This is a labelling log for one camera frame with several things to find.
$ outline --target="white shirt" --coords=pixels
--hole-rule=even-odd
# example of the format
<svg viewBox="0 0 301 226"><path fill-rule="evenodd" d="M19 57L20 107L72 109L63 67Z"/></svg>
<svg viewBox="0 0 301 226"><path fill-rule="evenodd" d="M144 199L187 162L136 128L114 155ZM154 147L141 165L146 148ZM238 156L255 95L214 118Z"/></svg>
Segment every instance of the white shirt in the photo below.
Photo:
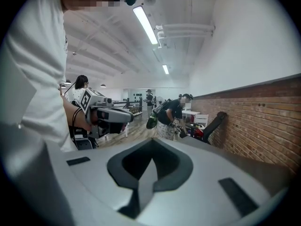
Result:
<svg viewBox="0 0 301 226"><path fill-rule="evenodd" d="M60 0L27 0L1 47L1 71L7 72L2 76L14 81L14 75L8 73L9 66L15 66L22 72L36 89L24 110L22 124L44 139L56 142L63 151L70 151L76 147L70 139L58 90L59 84L66 81L66 58L67 38ZM17 82L15 89L28 93ZM10 88L6 90L5 95L9 94Z"/></svg>
<svg viewBox="0 0 301 226"><path fill-rule="evenodd" d="M69 101L75 101L78 105L79 105L79 98L81 97L82 93L86 91L85 88L81 88L81 89L75 89L75 88L71 88L66 94L65 94L65 98Z"/></svg>

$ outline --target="patterned shorts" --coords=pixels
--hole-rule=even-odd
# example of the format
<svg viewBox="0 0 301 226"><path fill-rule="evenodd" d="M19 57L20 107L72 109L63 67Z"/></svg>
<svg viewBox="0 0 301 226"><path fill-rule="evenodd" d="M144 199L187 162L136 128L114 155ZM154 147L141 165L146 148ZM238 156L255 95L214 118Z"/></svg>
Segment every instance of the patterned shorts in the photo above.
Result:
<svg viewBox="0 0 301 226"><path fill-rule="evenodd" d="M161 137L161 138L165 138L168 140L174 139L174 128L172 126L167 126L158 121L157 132L158 132L159 137Z"/></svg>

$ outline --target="wooden floor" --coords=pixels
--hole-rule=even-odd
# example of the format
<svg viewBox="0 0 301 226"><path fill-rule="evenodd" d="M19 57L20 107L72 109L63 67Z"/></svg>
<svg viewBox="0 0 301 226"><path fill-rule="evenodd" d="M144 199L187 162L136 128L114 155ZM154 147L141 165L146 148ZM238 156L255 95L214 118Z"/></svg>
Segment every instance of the wooden floor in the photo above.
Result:
<svg viewBox="0 0 301 226"><path fill-rule="evenodd" d="M126 137L125 131L120 134L108 134L107 137L102 137L97 140L99 148L128 143L138 139L158 137L156 128L151 130L146 129L147 120L147 112L136 116L135 120L128 125L128 137Z"/></svg>

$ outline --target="brick wall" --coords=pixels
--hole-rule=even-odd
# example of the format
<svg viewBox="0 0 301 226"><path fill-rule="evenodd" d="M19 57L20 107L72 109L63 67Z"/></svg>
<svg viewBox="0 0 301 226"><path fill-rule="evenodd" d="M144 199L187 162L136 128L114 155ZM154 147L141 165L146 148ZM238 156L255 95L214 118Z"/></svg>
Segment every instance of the brick wall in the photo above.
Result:
<svg viewBox="0 0 301 226"><path fill-rule="evenodd" d="M296 173L301 164L301 77L196 97L192 110L219 111L227 119L209 142L258 161L284 165Z"/></svg>

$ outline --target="person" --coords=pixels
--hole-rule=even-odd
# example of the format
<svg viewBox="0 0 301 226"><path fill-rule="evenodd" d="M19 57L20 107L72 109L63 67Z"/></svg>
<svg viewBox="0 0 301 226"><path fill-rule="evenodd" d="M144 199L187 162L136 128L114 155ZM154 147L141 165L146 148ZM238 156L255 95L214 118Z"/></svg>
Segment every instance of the person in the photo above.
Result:
<svg viewBox="0 0 301 226"><path fill-rule="evenodd" d="M147 90L147 97L146 97L146 102L147 102L147 114L150 117L151 113L152 113L152 109L154 107L153 103L152 103L152 99L154 98L154 95L151 92L151 89Z"/></svg>
<svg viewBox="0 0 301 226"><path fill-rule="evenodd" d="M60 95L60 84L66 82L66 58L68 39L63 25L67 10L101 6L102 1L115 0L27 0L8 30L0 48L1 81L14 84L14 89L0 90L0 97L25 93L31 98L18 104L16 112L3 105L7 114L21 113L10 123L20 123L39 133L44 140L55 142L62 151L76 150L70 139L68 125L78 107ZM17 96L10 103L17 101ZM97 123L96 111L91 113L92 123ZM85 115L80 112L75 126L91 131Z"/></svg>
<svg viewBox="0 0 301 226"><path fill-rule="evenodd" d="M180 100L172 100L161 109L158 113L157 123L157 132L159 137L169 140L174 139L174 127L172 124L175 118L180 120L180 123L187 134L185 123L183 121L182 108L185 106L185 103L190 103L192 98L193 97L191 95L184 94Z"/></svg>
<svg viewBox="0 0 301 226"><path fill-rule="evenodd" d="M89 81L87 76L85 75L80 75L79 77L77 77L76 81L75 81L75 85L74 88L71 88L64 96L65 98L69 101L75 101L77 105L79 105L80 101L80 97L82 95L82 93L86 90L86 88L88 87Z"/></svg>

